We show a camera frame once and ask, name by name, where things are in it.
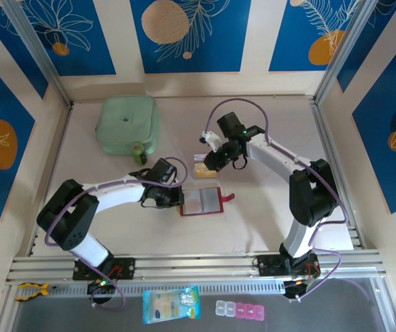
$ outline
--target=white floor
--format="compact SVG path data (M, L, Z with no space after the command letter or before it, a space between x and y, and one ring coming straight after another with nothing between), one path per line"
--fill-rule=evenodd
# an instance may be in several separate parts
M198 141L211 109L224 98L161 98L159 146L148 157L151 166L160 157L176 156L192 169L193 155L209 148ZM290 150L312 160L324 158L323 148L304 98L275 99L254 97L269 115L269 134ZM138 170L132 157L108 156L95 139L95 126L101 104L76 104L57 161L50 194L68 178L79 183L101 183ZM243 102L223 105L213 119L213 130L220 133L216 120L234 111L246 125L264 127L264 118ZM227 167L215 180L195 180L183 186L212 187L223 194L235 194L224 204L224 213L205 216L179 216L176 209L143 209L138 203L121 205L98 214L91 233L114 254L208 254L278 250L290 229L289 188L277 174L252 160L236 171ZM341 212L334 213L341 218ZM34 247L34 256L67 255L44 244L44 232ZM353 249L347 227L326 227L316 239L319 248Z

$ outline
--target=lid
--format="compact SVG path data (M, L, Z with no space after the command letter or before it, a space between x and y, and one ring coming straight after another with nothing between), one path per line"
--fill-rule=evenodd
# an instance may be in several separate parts
M152 131L155 100L149 95L122 95L106 99L97 127L102 142L145 142Z

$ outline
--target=blue packet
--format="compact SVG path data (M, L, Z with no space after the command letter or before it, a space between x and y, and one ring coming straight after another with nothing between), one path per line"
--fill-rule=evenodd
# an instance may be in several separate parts
M201 318L198 287L174 290L145 290L143 323L152 324L189 317Z

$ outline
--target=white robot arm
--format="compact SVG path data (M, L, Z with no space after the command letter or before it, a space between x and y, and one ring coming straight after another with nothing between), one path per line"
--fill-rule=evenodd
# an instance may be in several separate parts
M311 170L336 192L330 166L325 160L312 162L294 154L266 137L264 130L257 126L247 129L233 112L220 118L217 123L228 141L223 143L211 132L202 133L200 142L206 144L210 138L212 143L212 151L204 161L208 169L218 172L230 162L233 168L244 169L250 158L265 164L289 184L289 206L294 216L291 230L280 246L279 255L258 256L258 268L262 276L311 275L306 284L300 285L300 291L286 294L288 297L301 295L319 276L316 269L308 270L308 266L318 263L312 251L312 236L317 225L337 207L336 199L329 190L302 165L310 165ZM245 164L237 168L235 161L240 157L243 157Z
M156 208L182 205L180 184L165 185L176 174L176 167L161 158L152 169L108 183L81 185L74 180L64 181L39 213L37 224L55 241L54 246L107 272L115 265L114 256L89 232L95 214L126 203L141 202L144 207L147 199L154 199Z

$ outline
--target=metal bracket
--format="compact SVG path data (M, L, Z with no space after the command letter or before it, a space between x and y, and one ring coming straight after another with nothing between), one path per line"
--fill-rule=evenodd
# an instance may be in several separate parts
M259 255L256 261L260 277L305 277L314 274L310 266L319 266L318 257L313 252L302 261L290 262L282 255Z
M111 275L112 279L117 280L133 280L135 273L135 258L125 257L116 258L114 257L113 266L123 267L119 275ZM73 280L83 280L83 281L94 281L97 279L102 279L99 275L93 272L91 269L87 268L81 261L75 262L75 267L73 268Z

